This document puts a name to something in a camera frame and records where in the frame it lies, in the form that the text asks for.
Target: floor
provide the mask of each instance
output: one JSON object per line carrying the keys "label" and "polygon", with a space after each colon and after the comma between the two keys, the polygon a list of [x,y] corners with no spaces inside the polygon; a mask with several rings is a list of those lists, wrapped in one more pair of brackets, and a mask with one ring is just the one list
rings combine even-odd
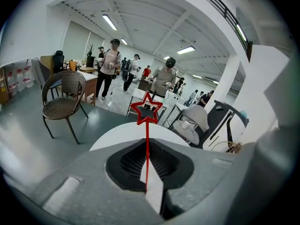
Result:
{"label": "floor", "polygon": [[131,83],[128,89],[129,94],[123,93],[123,84],[124,81],[122,80],[122,78],[118,77],[114,79],[109,88],[106,99],[103,101],[101,99],[101,94],[104,89],[103,83],[99,92],[99,99],[96,100],[96,106],[126,116],[131,96],[133,94],[134,89],[138,87],[138,84]]}
{"label": "floor", "polygon": [[[116,84],[122,84],[122,80],[117,79]],[[0,112],[0,162],[13,178],[11,182],[25,194],[30,193],[45,176],[89,151],[101,135],[118,125],[136,121],[134,117],[120,115],[126,113],[131,95],[123,94],[120,87],[114,88],[113,93],[120,96],[108,95],[106,101],[98,100],[96,107],[82,103],[89,119],[82,110],[70,117],[79,145],[65,120],[47,120],[54,139],[50,137],[42,120],[39,86],[35,84],[17,93]]]}

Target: wicker chair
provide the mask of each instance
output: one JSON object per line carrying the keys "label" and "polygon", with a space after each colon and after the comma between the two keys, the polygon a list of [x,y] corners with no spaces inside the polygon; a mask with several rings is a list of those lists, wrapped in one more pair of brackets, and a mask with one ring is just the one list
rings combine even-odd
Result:
{"label": "wicker chair", "polygon": [[[48,102],[47,94],[48,91],[53,83],[61,79],[61,97],[56,98]],[[71,129],[71,132],[77,142],[79,144],[74,130],[71,126],[69,116],[73,115],[79,107],[83,110],[85,116],[87,118],[88,115],[84,111],[83,107],[80,105],[81,98],[83,97],[85,89],[85,78],[82,74],[74,71],[63,71],[60,73],[55,74],[54,76],[50,77],[43,86],[42,89],[42,99],[43,99],[43,121],[48,129],[51,138],[53,138],[52,133],[46,124],[45,119],[52,119],[52,120],[60,120],[66,119],[67,123]],[[63,93],[74,94],[74,97],[63,97]]]}

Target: gray surface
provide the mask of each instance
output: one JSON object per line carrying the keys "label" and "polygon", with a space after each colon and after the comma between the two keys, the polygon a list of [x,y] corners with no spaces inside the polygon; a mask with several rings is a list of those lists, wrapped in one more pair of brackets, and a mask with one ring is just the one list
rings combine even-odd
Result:
{"label": "gray surface", "polygon": [[70,117],[80,142],[76,144],[65,120],[47,120],[52,139],[42,120],[41,88],[35,84],[17,93],[0,112],[0,162],[22,192],[28,194],[47,175],[89,151],[110,129],[132,121],[85,102],[89,119],[79,110]]}
{"label": "gray surface", "polygon": [[175,151],[188,155],[195,166],[189,180],[177,189],[169,189],[173,205],[187,211],[207,197],[226,176],[236,156],[228,153],[186,148],[178,144],[157,139]]}
{"label": "gray surface", "polygon": [[45,178],[30,198],[43,206],[47,198],[69,177],[82,179],[64,203],[57,217],[76,225],[154,225],[163,222],[145,199],[143,192],[126,191],[108,178],[107,159],[138,140],[87,152]]}

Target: white wall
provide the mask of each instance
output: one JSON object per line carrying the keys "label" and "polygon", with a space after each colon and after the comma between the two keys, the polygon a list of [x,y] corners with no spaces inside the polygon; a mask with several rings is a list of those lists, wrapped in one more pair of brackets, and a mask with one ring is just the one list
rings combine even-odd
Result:
{"label": "white wall", "polygon": [[47,6],[49,1],[23,0],[10,16],[1,40],[0,67],[61,50],[70,21],[104,38],[108,36],[65,5],[59,5],[63,9]]}
{"label": "white wall", "polygon": [[[275,47],[253,45],[250,60],[251,69],[247,73],[240,93],[233,104],[233,107],[238,111],[244,110],[249,118],[249,124],[238,142],[256,141],[276,121],[275,113],[263,92],[284,69],[288,60]],[[233,119],[231,128],[238,130],[240,124]]]}

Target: wall partition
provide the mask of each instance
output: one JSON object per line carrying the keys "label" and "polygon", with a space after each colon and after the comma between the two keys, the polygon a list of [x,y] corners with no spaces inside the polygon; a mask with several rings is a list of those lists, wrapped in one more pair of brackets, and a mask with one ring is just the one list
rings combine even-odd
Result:
{"label": "wall partition", "polygon": [[102,45],[103,40],[96,33],[71,21],[62,48],[65,60],[86,59],[90,44],[95,46],[92,55],[97,57],[98,47]]}

